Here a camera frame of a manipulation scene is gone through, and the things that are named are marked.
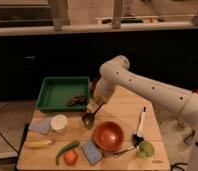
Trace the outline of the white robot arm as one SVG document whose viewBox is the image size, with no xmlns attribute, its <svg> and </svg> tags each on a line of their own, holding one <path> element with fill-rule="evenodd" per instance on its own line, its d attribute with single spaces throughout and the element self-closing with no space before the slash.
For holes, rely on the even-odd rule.
<svg viewBox="0 0 198 171">
<path fill-rule="evenodd" d="M 129 71 L 129 67 L 129 60 L 123 55 L 100 66 L 94 103 L 107 103 L 119 85 L 176 113 L 195 130 L 187 171 L 198 171 L 198 93 L 136 75 Z"/>
</svg>

